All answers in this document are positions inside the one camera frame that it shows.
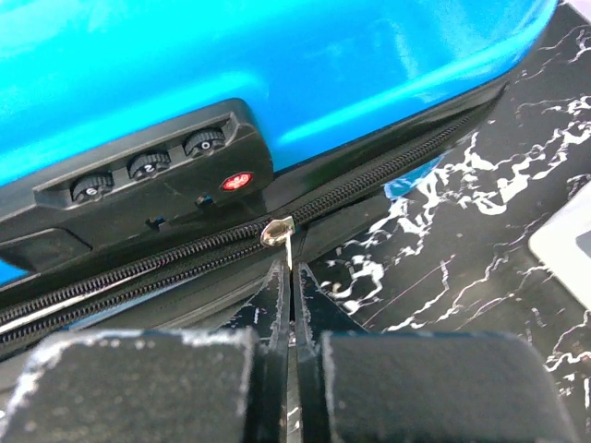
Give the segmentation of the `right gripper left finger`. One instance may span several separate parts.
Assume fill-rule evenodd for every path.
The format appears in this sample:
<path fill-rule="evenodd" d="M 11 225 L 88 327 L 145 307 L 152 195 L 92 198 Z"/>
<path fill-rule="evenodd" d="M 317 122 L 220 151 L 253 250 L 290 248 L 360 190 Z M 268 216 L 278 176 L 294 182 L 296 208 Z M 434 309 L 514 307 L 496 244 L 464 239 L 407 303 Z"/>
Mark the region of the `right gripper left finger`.
<path fill-rule="evenodd" d="M 5 442 L 282 442 L 290 271 L 218 329 L 59 332 L 30 354 Z"/>

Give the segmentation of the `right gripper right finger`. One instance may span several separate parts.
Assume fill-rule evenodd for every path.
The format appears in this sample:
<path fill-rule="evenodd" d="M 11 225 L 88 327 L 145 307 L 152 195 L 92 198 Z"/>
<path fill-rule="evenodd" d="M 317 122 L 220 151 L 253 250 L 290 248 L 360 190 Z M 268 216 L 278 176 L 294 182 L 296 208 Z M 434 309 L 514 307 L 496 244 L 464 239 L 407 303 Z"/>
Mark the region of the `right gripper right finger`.
<path fill-rule="evenodd" d="M 498 332 L 371 333 L 293 273 L 306 442 L 575 442 L 537 350 Z"/>

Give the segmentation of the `silver zipper pull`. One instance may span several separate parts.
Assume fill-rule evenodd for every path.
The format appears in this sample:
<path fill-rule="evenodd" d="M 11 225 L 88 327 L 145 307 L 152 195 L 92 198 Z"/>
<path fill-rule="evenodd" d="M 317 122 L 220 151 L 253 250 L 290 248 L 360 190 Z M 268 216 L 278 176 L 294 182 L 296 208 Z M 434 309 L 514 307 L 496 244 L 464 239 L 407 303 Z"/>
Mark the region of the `silver zipper pull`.
<path fill-rule="evenodd" d="M 290 271 L 293 270 L 292 236 L 296 232 L 292 216 L 271 220 L 262 230 L 260 243 L 265 247 L 282 246 L 285 250 L 286 263 Z"/>

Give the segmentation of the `blue fish-print suitcase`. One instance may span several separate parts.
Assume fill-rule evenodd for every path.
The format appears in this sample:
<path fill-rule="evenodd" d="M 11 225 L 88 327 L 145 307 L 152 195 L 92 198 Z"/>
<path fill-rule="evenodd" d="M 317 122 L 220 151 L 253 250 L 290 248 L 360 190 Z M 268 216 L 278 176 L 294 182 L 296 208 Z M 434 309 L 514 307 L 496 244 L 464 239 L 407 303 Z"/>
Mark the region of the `blue fish-print suitcase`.
<path fill-rule="evenodd" d="M 5 1 L 1 356 L 425 171 L 554 1 Z"/>

